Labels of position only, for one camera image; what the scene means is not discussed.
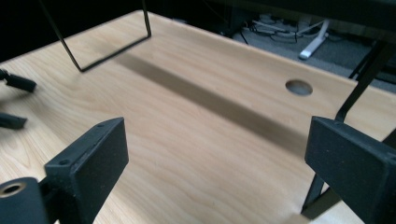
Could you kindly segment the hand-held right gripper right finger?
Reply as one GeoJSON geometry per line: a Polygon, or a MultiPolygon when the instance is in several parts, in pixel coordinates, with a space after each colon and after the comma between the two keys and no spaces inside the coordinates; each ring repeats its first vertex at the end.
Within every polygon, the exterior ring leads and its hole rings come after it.
{"type": "Polygon", "coordinates": [[[365,224],[396,224],[395,148],[313,117],[304,159],[365,224]]]}

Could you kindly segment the black low shelf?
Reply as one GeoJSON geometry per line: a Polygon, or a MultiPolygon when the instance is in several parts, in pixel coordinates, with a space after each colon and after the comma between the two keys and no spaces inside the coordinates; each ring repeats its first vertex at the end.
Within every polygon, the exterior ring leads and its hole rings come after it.
{"type": "MultiPolygon", "coordinates": [[[[395,49],[396,47],[391,43],[380,42],[377,44],[377,56],[365,65],[365,71],[361,73],[361,79],[357,86],[346,98],[333,120],[345,123],[349,110],[362,96],[373,79],[375,79],[378,71],[389,60],[395,49]]],[[[396,149],[396,129],[379,142],[383,142],[396,149]]],[[[310,189],[305,197],[301,214],[309,219],[315,219],[339,202],[343,202],[340,196],[336,195],[329,185],[315,173],[310,189]]]]}

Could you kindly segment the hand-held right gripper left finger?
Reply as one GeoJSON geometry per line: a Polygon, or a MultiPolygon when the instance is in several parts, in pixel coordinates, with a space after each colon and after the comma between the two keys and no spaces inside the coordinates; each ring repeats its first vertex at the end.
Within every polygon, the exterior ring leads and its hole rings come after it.
{"type": "Polygon", "coordinates": [[[92,224],[128,162],[124,119],[93,126],[45,164],[49,220],[92,224]]]}

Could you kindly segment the white metal stand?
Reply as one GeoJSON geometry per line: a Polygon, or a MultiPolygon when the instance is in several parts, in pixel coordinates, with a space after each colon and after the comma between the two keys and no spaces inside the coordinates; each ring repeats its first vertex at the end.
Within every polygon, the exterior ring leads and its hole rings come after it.
{"type": "Polygon", "coordinates": [[[305,49],[303,49],[300,54],[299,58],[301,60],[307,60],[309,59],[314,52],[322,45],[322,43],[327,39],[328,37],[328,28],[330,25],[329,20],[324,20],[321,28],[318,32],[318,35],[307,45],[305,49]]]}

